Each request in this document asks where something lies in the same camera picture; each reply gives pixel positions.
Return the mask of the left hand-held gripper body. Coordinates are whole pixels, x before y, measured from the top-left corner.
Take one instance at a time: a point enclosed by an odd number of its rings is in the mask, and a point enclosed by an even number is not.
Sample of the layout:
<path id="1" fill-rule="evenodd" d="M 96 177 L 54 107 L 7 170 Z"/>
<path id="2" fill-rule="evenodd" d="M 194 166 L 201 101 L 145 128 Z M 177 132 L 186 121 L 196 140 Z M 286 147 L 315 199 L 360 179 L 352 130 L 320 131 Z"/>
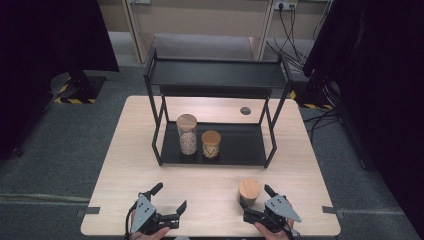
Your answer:
<path id="1" fill-rule="evenodd" d="M 129 216 L 135 212 L 131 225 L 127 226 L 127 233 L 133 235 L 140 232 L 145 235 L 153 235 L 163 228 L 178 229 L 180 214 L 162 215 L 157 212 L 151 202 L 151 195 L 141 193 L 137 201 L 130 208 Z"/>

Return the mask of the tall glass jar wooden lid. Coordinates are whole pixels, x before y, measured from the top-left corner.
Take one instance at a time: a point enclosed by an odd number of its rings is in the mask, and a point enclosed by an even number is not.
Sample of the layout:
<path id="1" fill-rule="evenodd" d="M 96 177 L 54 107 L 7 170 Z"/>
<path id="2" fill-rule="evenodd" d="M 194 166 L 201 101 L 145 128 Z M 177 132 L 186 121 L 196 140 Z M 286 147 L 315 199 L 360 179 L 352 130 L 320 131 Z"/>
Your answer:
<path id="1" fill-rule="evenodd" d="M 191 114 L 182 114 L 176 120 L 180 150 L 184 155 L 193 155 L 197 151 L 197 119 Z"/>

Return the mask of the short glass jar wooden lid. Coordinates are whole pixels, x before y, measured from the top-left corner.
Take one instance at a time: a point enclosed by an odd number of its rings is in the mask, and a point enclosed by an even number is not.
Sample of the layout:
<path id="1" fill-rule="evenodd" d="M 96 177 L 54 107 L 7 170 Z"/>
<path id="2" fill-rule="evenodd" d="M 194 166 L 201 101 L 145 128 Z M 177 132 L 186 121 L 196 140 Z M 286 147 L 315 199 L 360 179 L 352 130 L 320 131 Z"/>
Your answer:
<path id="1" fill-rule="evenodd" d="M 239 196 L 248 206 L 253 206 L 260 196 L 261 183 L 256 178 L 244 178 L 238 187 Z"/>

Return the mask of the black metal two-tier shelf rack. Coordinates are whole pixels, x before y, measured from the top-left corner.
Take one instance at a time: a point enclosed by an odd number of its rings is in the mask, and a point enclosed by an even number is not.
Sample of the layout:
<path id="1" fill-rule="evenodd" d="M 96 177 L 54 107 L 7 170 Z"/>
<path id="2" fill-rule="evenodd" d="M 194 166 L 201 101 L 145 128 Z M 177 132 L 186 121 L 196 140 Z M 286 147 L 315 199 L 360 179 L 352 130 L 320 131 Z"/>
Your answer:
<path id="1" fill-rule="evenodd" d="M 207 164 L 268 167 L 277 151 L 275 126 L 291 91 L 284 58 L 274 61 L 164 58 L 151 51 L 143 74 L 154 118 L 152 149 L 159 165 Z M 249 107 L 250 115 L 242 115 Z M 176 124 L 197 119 L 197 151 L 180 150 Z M 206 158 L 202 134 L 221 135 L 220 153 Z"/>

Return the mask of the medium glass jar wooden lid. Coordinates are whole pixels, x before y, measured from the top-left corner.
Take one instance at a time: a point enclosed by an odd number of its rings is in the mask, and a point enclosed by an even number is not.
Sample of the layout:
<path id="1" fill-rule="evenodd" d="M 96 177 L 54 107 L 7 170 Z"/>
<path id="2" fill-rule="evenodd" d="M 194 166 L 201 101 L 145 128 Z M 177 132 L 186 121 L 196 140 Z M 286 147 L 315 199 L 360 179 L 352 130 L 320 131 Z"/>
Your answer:
<path id="1" fill-rule="evenodd" d="M 221 135 L 214 130 L 205 131 L 201 137 L 203 155 L 206 158 L 215 158 L 220 153 Z"/>

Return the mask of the person's right hand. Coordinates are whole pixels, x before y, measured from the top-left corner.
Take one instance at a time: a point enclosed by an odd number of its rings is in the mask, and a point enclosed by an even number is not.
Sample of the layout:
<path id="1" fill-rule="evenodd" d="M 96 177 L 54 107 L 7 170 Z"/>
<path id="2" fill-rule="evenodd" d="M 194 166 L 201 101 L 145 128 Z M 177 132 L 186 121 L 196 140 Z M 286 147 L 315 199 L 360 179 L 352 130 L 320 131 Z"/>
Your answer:
<path id="1" fill-rule="evenodd" d="M 284 231 L 273 233 L 259 222 L 255 222 L 254 227 L 265 238 L 265 240 L 291 240 Z"/>

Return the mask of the person's left hand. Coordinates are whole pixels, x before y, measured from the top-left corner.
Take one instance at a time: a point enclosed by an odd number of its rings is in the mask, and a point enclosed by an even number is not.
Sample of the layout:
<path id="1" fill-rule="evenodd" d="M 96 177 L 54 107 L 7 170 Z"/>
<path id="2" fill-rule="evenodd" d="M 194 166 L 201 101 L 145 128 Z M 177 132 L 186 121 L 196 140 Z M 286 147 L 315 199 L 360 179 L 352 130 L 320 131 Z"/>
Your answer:
<path id="1" fill-rule="evenodd" d="M 141 232 L 136 232 L 129 236 L 129 240 L 161 240 L 166 236 L 166 234 L 170 231 L 169 227 L 165 227 L 157 231 L 152 235 L 143 234 Z"/>

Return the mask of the stand base with striped tape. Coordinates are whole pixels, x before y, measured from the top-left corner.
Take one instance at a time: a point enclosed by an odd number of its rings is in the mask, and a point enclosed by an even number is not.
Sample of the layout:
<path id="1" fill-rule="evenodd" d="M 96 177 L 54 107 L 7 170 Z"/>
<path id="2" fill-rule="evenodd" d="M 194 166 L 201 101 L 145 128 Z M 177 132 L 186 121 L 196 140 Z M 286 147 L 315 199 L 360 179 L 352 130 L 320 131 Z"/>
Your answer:
<path id="1" fill-rule="evenodd" d="M 310 109 L 333 109 L 333 104 L 328 100 L 322 90 L 317 94 L 308 94 L 306 91 L 307 81 L 294 81 L 289 94 L 301 108 Z"/>
<path id="2" fill-rule="evenodd" d="M 58 93 L 54 103 L 94 104 L 106 80 L 105 76 L 91 76 L 84 71 L 70 74 Z"/>

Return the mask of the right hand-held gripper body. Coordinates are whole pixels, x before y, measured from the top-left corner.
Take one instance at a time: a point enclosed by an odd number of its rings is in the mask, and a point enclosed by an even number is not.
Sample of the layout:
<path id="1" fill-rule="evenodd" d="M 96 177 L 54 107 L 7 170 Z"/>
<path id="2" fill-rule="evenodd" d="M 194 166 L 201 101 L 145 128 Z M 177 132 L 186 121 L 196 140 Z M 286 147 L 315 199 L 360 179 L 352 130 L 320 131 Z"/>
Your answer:
<path id="1" fill-rule="evenodd" d="M 249 207 L 243 209 L 244 222 L 250 224 L 259 222 L 273 233 L 288 231 L 288 228 L 286 227 L 288 219 L 301 222 L 300 216 L 282 195 L 277 195 L 265 201 L 264 209 L 262 211 L 251 209 Z"/>

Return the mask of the white power strip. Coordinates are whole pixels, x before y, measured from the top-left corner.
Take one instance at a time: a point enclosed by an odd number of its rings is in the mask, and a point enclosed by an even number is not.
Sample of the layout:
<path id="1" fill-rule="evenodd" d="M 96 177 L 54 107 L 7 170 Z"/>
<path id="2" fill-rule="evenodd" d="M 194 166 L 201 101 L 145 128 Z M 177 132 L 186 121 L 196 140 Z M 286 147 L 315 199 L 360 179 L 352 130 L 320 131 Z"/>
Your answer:
<path id="1" fill-rule="evenodd" d="M 298 0 L 275 0 L 274 9 L 279 11 L 295 11 Z"/>

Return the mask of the black curtain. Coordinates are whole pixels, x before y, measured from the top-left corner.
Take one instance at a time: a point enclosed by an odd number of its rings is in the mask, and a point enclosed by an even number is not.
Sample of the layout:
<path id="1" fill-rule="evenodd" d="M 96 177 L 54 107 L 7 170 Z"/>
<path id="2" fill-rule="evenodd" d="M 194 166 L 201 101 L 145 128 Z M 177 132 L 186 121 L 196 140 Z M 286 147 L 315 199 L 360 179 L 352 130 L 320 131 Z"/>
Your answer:
<path id="1" fill-rule="evenodd" d="M 333 0 L 303 72 L 311 95 L 337 84 L 363 167 L 424 239 L 424 0 Z"/>
<path id="2" fill-rule="evenodd" d="M 0 0 L 0 160 L 52 97 L 52 79 L 87 70 L 119 70 L 97 0 Z"/>

